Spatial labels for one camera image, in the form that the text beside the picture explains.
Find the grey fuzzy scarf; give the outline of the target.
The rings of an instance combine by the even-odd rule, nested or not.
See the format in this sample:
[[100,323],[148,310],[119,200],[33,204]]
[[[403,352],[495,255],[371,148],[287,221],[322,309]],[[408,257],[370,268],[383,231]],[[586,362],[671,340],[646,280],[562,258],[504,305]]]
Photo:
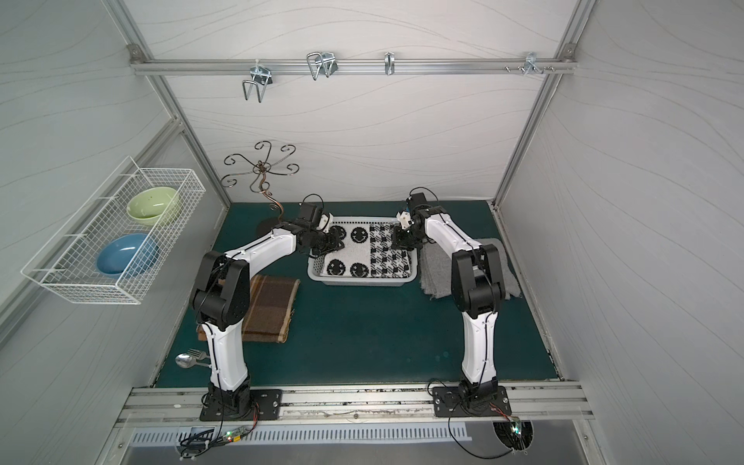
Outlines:
[[[480,239],[480,243],[494,245],[498,250],[506,286],[506,300],[520,298],[521,288],[517,277],[511,271],[504,244],[498,238],[483,238]],[[418,265],[420,266],[420,286],[426,295],[436,300],[451,295],[451,256],[438,244],[428,243],[422,248]]]

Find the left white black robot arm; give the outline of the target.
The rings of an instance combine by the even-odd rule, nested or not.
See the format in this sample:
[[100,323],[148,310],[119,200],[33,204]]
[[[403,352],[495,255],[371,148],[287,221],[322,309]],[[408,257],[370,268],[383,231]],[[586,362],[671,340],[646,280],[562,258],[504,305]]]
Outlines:
[[341,249],[338,234],[331,231],[332,221],[333,216],[324,213],[318,224],[300,219],[282,222],[244,246],[203,256],[190,306],[207,336],[213,387],[231,393],[248,383],[242,325],[250,307],[252,278],[299,247],[320,257]]

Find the white black smiley scarf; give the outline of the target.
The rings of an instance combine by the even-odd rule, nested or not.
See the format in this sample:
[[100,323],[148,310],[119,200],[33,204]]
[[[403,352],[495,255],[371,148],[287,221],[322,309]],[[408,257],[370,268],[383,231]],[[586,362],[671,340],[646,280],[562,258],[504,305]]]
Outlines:
[[337,233],[344,247],[323,257],[320,275],[373,280],[411,278],[411,255],[393,248],[393,229],[390,222],[332,225],[331,231]]

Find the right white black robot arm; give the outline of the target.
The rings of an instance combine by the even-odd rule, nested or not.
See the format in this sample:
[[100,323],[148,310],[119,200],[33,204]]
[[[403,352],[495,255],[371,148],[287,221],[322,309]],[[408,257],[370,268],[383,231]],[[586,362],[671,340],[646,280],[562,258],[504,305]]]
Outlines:
[[468,236],[443,207],[430,205],[423,193],[408,197],[396,221],[394,248],[410,251],[433,242],[451,259],[451,296],[464,329],[460,398],[483,401],[492,397],[498,389],[495,325],[506,297],[498,249]]

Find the white perforated plastic basket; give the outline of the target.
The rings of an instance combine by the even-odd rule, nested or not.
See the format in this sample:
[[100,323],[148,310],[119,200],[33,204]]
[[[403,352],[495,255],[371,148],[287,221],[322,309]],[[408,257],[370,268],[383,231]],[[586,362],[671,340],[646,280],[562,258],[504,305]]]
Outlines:
[[[399,222],[393,218],[385,218],[385,217],[336,217],[333,219],[333,225],[340,223],[340,224],[347,224],[347,223],[367,223],[367,222],[390,222],[393,223],[393,225],[398,225]],[[323,257],[319,258],[310,258],[308,260],[308,269],[307,274],[310,279],[318,282],[322,282],[329,286],[368,286],[368,287],[400,287],[407,283],[412,282],[417,274],[418,274],[418,255],[415,251],[408,251],[412,258],[412,265],[413,265],[413,276],[411,278],[407,279],[382,279],[382,280],[373,280],[369,278],[351,278],[351,279],[344,279],[341,277],[323,277],[320,275],[320,268],[321,268],[321,261],[323,261]]]

